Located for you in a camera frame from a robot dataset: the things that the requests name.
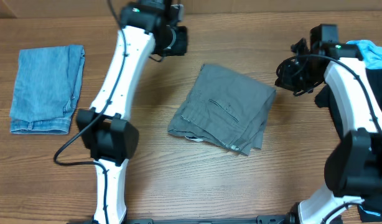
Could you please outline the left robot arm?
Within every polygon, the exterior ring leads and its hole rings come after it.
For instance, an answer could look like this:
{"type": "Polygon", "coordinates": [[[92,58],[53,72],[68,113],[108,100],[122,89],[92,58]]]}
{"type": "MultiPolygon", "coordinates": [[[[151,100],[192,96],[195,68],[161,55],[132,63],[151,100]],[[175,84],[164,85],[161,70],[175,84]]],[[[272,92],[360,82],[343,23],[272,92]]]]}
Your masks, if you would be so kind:
{"type": "Polygon", "coordinates": [[[183,56],[187,28],[180,26],[184,5],[170,0],[135,1],[117,17],[116,48],[105,80],[89,109],[76,123],[96,169],[97,206],[92,223],[125,223],[126,168],[139,141],[131,107],[146,62],[183,56]]]}

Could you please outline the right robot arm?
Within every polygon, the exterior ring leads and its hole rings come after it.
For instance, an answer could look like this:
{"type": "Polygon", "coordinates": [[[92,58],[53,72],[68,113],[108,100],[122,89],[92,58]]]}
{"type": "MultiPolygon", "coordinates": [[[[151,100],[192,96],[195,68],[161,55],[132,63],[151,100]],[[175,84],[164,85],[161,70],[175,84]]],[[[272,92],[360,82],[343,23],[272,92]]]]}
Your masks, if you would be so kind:
{"type": "Polygon", "coordinates": [[[336,25],[312,28],[310,39],[291,50],[295,55],[278,65],[275,85],[300,96],[326,83],[340,113],[343,139],[325,163],[325,183],[296,203],[283,223],[341,223],[349,207],[382,196],[382,111],[360,49],[340,43],[336,25]]]}

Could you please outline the grey shorts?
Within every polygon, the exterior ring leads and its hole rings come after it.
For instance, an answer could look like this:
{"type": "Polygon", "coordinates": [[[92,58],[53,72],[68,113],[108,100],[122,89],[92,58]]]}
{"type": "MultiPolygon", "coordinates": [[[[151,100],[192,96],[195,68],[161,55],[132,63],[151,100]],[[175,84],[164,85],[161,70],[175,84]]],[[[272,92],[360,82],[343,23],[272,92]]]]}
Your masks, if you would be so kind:
{"type": "Polygon", "coordinates": [[[274,103],[273,87],[215,64],[204,64],[168,133],[249,155],[261,149],[274,103]]]}

